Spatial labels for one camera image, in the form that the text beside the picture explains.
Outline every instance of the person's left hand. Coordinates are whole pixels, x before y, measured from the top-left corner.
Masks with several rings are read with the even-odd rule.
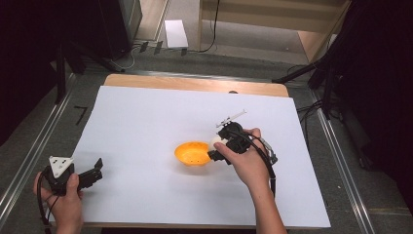
[[[38,173],[33,186],[33,192],[37,195],[37,180],[41,173]],[[41,197],[48,203],[49,208],[56,201],[52,208],[52,214],[56,220],[56,233],[80,233],[83,225],[82,202],[83,193],[78,192],[79,176],[72,174],[67,181],[66,195],[57,197],[52,191],[42,187]]]

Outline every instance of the yellow bowl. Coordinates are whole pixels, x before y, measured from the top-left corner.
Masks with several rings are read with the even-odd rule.
[[[186,166],[203,166],[210,161],[207,155],[207,143],[190,141],[175,149],[176,158]]]

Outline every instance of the table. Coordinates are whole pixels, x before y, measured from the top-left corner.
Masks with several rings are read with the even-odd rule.
[[[221,0],[218,21],[298,30],[309,62],[344,20],[350,0]],[[198,48],[201,48],[202,20],[214,20],[217,0],[201,0]]]
[[[239,94],[225,94],[229,91]],[[261,91],[267,97],[258,96]],[[250,113],[239,123],[246,128],[259,123],[267,129],[263,137],[270,144],[278,143],[273,148],[280,160],[274,167],[280,175],[277,184],[281,191],[277,192],[277,199],[285,225],[328,227],[295,107],[287,96],[285,86],[280,84],[108,76],[73,153],[79,172],[87,170],[98,157],[104,165],[103,179],[84,191],[85,224],[253,228],[253,204],[232,167],[224,162],[186,167],[173,156],[174,148],[181,142],[205,141],[214,136],[217,132],[214,124],[227,117],[219,113],[248,106]],[[199,104],[199,100],[210,102]],[[282,125],[270,132],[273,120]]]

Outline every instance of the hand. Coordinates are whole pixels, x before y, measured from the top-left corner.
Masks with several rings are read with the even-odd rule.
[[[37,180],[41,173],[38,173],[34,180],[33,192],[37,195]],[[79,185],[79,176],[72,174],[67,181],[66,195],[58,197],[55,205],[52,208],[52,214],[56,220],[57,231],[56,233],[80,233],[83,225],[82,216],[82,192],[77,191]],[[48,203],[49,208],[53,202],[57,199],[56,195],[53,195],[52,191],[42,187],[41,197],[43,201]]]
[[[261,137],[259,129],[244,131],[253,136]],[[253,142],[261,148],[263,152],[266,152],[264,145],[262,145],[258,139],[254,139]],[[253,189],[253,187],[262,188],[262,186],[269,186],[268,180],[270,177],[267,168],[257,150],[252,145],[247,152],[243,154],[235,153],[225,144],[220,142],[215,143],[213,146],[234,165],[237,175],[249,189]]]

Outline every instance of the white tabletop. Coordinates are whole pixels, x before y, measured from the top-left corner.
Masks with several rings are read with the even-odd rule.
[[[329,227],[293,99],[213,92],[101,87],[75,149],[76,172],[102,158],[103,179],[85,189],[86,224],[253,227],[246,186],[224,161],[187,167],[180,143],[209,142],[215,124],[260,128],[276,152],[276,201],[288,228]]]

